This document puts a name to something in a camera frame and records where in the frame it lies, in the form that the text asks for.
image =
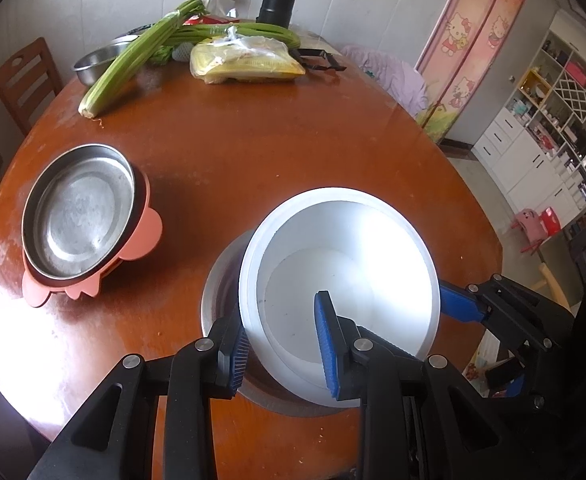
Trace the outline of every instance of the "pink child chair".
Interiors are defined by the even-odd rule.
[[[530,245],[524,247],[520,253],[537,251],[544,240],[558,233],[562,226],[552,207],[547,207],[540,215],[532,209],[524,209],[515,215],[511,229],[521,227],[526,234]]]

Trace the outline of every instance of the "brown table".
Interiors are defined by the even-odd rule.
[[[50,439],[122,356],[170,355],[201,335],[199,302],[215,259],[294,194],[343,186],[378,196],[415,226],[449,282],[501,269],[502,247],[462,179],[354,66],[292,84],[207,86],[172,63],[145,70],[93,121],[76,111],[83,92],[76,80],[66,86],[0,185],[0,390]],[[21,291],[26,196],[45,165],[85,142],[115,146],[149,175],[164,235],[149,256],[109,275],[98,297],[56,295],[31,308]],[[442,316],[433,352],[462,368],[483,331]],[[293,418],[238,396],[215,401],[212,417],[222,480],[324,478],[356,460],[354,410]]]

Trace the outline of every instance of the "clear plastic bag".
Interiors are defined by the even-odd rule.
[[[241,36],[235,27],[224,38],[202,41],[190,53],[190,72],[206,84],[227,79],[261,82],[304,75],[284,43],[263,36]]]

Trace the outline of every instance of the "cartoon character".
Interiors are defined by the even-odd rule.
[[[468,96],[473,91],[475,82],[468,81],[467,78],[463,77],[462,80],[457,83],[453,88],[453,98],[448,102],[453,108],[461,108],[464,101],[468,99]]]
[[[446,24],[448,37],[442,43],[442,52],[452,56],[458,50],[462,50],[468,44],[468,34],[471,31],[471,22],[462,18],[459,12]]]
[[[504,39],[504,36],[506,36],[507,31],[508,22],[504,20],[501,16],[498,16],[495,20],[495,23],[493,23],[490,29],[489,46],[491,48],[495,48],[496,46],[498,46]]]

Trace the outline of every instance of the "bagged food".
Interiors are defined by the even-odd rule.
[[[190,72],[206,84],[216,84],[229,78],[249,82],[292,79],[305,71],[281,41],[241,36],[235,27],[229,27],[227,36],[193,47]]]

